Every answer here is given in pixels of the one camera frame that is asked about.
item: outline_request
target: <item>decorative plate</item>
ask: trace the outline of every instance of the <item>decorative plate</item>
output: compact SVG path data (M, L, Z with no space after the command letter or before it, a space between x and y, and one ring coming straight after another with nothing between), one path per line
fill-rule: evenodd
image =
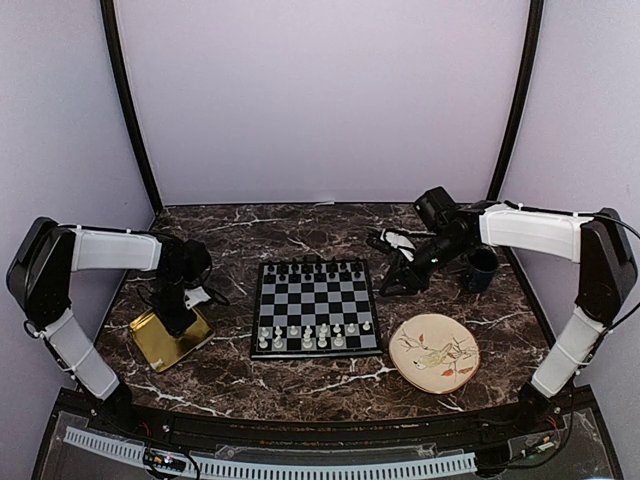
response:
M400 374L428 393L451 393L467 383L480 366L480 350L471 332L444 315L407 320L389 342Z

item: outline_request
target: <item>zip tie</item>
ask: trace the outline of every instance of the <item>zip tie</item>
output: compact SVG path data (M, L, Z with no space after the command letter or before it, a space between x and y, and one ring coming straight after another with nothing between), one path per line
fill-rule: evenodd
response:
M565 348L560 345L559 343L556 343L556 347L558 347L558 350L560 350L560 352L562 352L564 354L565 357L567 357L569 360L571 360L576 366L584 366L584 367L588 367L590 362L580 362L578 360L576 360L575 358L573 358L573 356L567 352L565 350Z

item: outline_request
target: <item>chess piece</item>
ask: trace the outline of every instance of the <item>chess piece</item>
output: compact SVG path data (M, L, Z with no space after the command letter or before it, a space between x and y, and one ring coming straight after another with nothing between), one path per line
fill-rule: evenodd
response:
M327 270L330 273L335 273L338 271L338 262L336 262L336 257L331 259L331 263L328 265Z
M356 258L356 263L353 264L353 276L356 278L360 278L362 275L362 262L359 258Z

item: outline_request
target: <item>black chess piece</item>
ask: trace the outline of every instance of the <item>black chess piece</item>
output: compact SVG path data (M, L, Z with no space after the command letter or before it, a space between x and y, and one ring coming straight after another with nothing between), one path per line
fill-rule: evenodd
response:
M327 267L327 270L331 273L335 273L338 271L338 262L336 262L336 257L331 259L331 263Z

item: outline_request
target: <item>marble table surface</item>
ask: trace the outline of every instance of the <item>marble table surface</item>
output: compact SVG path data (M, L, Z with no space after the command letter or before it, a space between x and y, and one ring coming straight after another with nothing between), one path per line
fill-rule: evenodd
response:
M164 373L155 373L127 325L145 305L136 287L148 274L131 272L96 342L99 352L131 387L139 405L185 413L251 420L368 421L411 419L494 407L517 400L520 386L548 352L542 330L501 255L489 290L460 289L463 266L452 263L432 276L428 291L380 298L376 305L385 354L358 359L252 361L249 342L260 261L301 258L366 258L374 289L388 258L365 243L369 229L422 230L407 204L226 205L170 207L158 231L206 243L213 270L209 282L230 307L204 307L215 334L211 342ZM396 371L386 349L405 320L440 313L465 325L481 350L478 373L458 391L431 395Z

